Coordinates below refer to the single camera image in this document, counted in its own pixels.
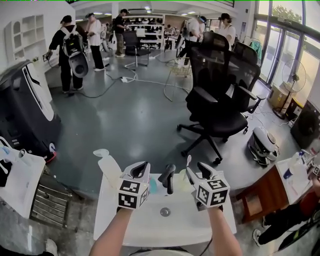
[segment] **white table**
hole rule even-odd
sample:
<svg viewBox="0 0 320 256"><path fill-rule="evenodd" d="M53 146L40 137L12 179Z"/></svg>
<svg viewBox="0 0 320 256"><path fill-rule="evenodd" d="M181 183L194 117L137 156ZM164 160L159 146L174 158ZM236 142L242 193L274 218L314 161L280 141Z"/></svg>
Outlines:
<svg viewBox="0 0 320 256"><path fill-rule="evenodd" d="M15 149L13 151L17 156L17 161L11 167L5 187L0 187L0 197L18 214L29 219L31 206L46 161L43 157L26 153L24 158L27 158L28 163L31 164L28 166L18 159L19 151Z"/></svg>
<svg viewBox="0 0 320 256"><path fill-rule="evenodd" d="M157 193L150 194L141 209L135 210L127 227L123 245L133 247L175 247L207 242L212 236L208 212L198 211L188 184L179 190L179 174L173 177L173 194L166 195L166 188L158 182L160 174L151 174L157 182ZM117 209L116 191L102 177L93 238L97 240L108 227ZM170 215L160 215L162 208L169 208ZM223 213L233 234L237 232L230 198L223 205Z"/></svg>

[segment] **white robot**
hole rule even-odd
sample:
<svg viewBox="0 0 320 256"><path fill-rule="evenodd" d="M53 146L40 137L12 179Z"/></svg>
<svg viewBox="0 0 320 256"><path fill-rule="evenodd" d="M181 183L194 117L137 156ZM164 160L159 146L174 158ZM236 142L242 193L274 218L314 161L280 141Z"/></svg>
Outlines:
<svg viewBox="0 0 320 256"><path fill-rule="evenodd" d="M195 188L194 197L207 208L222 206L229 196L230 186L226 179L209 165L198 162L197 166L202 172L199 177L189 167L191 156L188 156L186 175L191 185Z"/></svg>

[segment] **person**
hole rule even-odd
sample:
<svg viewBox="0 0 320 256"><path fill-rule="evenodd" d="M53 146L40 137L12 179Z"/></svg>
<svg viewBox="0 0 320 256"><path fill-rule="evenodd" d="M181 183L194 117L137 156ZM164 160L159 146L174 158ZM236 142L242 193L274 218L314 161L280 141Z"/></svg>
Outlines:
<svg viewBox="0 0 320 256"><path fill-rule="evenodd" d="M224 36L229 42L229 51L231 51L232 46L235 43L236 38L236 29L232 26L232 19L228 13L221 14L221 28L218 31L218 34Z"/></svg>
<svg viewBox="0 0 320 256"><path fill-rule="evenodd" d="M92 58L94 62L94 71L99 72L105 70L104 63L102 61L100 53L101 41L101 22L96 18L93 13L89 13L85 16L88 19L86 31L88 32L88 40L90 43Z"/></svg>
<svg viewBox="0 0 320 256"><path fill-rule="evenodd" d="M164 34L171 36L173 33L174 33L174 28L171 27L171 25L169 24L169 25L165 28Z"/></svg>
<svg viewBox="0 0 320 256"><path fill-rule="evenodd" d="M116 52L115 56L123 58L124 54L124 37L123 32L125 31L124 19L123 17L128 14L127 9L122 9L120 14L114 20L114 32L116 37Z"/></svg>
<svg viewBox="0 0 320 256"><path fill-rule="evenodd" d="M72 18L70 15L64 16L61 25L66 28L69 32L71 32L75 25L72 25ZM77 26L75 29L83 38L83 41L87 40L87 35L81 26ZM53 54L52 50L56 50L59 47L59 66L61 67L61 82L62 82L62 92L67 94L70 91L70 82L71 82L71 67L69 65L69 57L65 55L62 46L64 43L64 38L66 34L62 30L58 30L53 38L52 42L49 46L49 50L46 53L46 56L50 58ZM72 75L73 80L73 88L77 91L83 89L83 79Z"/></svg>
<svg viewBox="0 0 320 256"><path fill-rule="evenodd" d="M0 245L0 255L3 256L26 256L26 254L17 253L11 250L7 250ZM38 256L58 256L58 248L56 243L50 238L47 239L45 244L45 251Z"/></svg>
<svg viewBox="0 0 320 256"><path fill-rule="evenodd" d="M310 175L312 189L298 203L289 205L287 208L276 213L270 213L262 220L262 227L270 226L265 232L259 229L253 231L253 240L257 246L269 243L281 237L293 226L307 221L319 205L320 182L313 173Z"/></svg>
<svg viewBox="0 0 320 256"><path fill-rule="evenodd" d="M231 229L224 217L222 210L218 207L207 209L211 229L212 244L215 256L242 256L240 245L232 234ZM124 241L126 229L133 210L120 208L113 220L93 244L89 256L118 256ZM151 250L135 253L135 256L191 256L186 251L176 250Z"/></svg>
<svg viewBox="0 0 320 256"><path fill-rule="evenodd" d="M186 54L186 58L190 56L190 50L192 46L196 45L196 42L200 39L201 34L205 31L205 23L207 22L206 17L199 16L198 18L190 18L185 28L187 34L184 37L184 49L179 53L178 58L182 58Z"/></svg>

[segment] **cable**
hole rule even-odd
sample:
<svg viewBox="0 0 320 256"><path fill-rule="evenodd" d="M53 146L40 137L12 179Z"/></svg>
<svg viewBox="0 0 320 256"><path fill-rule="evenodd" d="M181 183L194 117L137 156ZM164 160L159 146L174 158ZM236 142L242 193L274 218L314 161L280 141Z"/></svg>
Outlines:
<svg viewBox="0 0 320 256"><path fill-rule="evenodd" d="M211 244L211 242L212 242L212 237L211 237L210 241L208 242L207 246L204 248L204 250L201 252L201 254L199 256L202 256L206 252L206 250L208 250L209 245Z"/></svg>

